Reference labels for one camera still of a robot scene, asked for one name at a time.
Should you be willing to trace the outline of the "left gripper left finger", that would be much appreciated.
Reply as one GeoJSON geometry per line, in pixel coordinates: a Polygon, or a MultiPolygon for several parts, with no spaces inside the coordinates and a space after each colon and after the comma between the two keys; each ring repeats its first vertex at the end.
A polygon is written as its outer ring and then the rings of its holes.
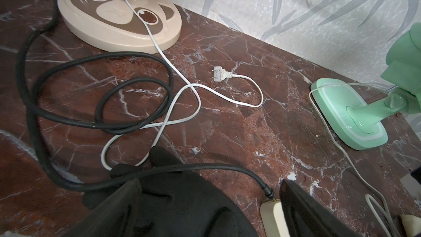
{"type": "Polygon", "coordinates": [[[142,193],[137,179],[125,183],[120,188],[107,188],[87,192],[83,204],[90,209],[66,237],[133,237],[137,211],[142,193]]]}

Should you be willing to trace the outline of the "black work glove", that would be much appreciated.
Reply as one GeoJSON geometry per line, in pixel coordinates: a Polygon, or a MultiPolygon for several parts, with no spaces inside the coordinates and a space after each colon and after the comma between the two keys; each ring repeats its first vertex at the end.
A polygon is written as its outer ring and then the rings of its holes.
{"type": "Polygon", "coordinates": [[[142,193],[134,237],[255,237],[239,207],[193,171],[138,179],[142,193]]]}

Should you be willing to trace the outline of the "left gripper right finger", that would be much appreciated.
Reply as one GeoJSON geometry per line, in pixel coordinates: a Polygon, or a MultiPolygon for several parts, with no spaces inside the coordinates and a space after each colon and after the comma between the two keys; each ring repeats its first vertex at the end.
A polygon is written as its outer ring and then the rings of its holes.
{"type": "Polygon", "coordinates": [[[294,181],[282,181],[280,198],[291,237],[359,236],[294,181]]]}

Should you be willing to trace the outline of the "beige red power strip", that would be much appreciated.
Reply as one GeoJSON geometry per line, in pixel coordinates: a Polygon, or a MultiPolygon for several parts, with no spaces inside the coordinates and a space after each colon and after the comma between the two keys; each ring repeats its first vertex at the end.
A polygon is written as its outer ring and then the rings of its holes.
{"type": "Polygon", "coordinates": [[[260,215],[267,237],[290,237],[280,199],[262,203],[260,215]]]}

